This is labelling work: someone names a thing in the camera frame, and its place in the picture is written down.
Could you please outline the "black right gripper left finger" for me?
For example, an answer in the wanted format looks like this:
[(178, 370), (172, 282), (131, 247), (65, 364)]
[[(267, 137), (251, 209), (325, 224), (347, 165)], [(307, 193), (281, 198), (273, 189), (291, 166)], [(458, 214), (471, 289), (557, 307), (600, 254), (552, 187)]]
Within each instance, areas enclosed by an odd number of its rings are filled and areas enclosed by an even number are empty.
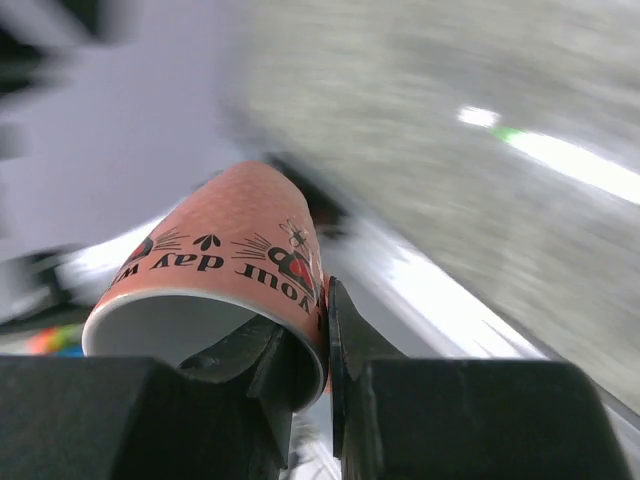
[(287, 465), (293, 339), (255, 318), (180, 367), (5, 356), (5, 479), (275, 479)]

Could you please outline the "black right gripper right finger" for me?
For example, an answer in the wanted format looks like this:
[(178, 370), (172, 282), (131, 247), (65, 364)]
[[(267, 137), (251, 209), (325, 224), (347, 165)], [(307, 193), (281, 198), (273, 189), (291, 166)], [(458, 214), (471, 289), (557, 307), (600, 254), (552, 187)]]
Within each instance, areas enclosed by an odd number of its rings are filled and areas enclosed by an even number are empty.
[(346, 479), (628, 479), (590, 378), (562, 361), (411, 358), (327, 287), (333, 453)]

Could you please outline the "pink cup with red handle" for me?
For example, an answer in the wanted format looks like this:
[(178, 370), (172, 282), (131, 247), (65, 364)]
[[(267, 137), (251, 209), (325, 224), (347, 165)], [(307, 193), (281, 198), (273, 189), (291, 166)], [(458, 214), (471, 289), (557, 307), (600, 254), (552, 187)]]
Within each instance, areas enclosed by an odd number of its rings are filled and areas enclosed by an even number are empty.
[(262, 316), (301, 343), (309, 408), (327, 373), (319, 243), (301, 191), (257, 161), (233, 165), (182, 201), (140, 242), (90, 313), (88, 356), (152, 356), (178, 365)]

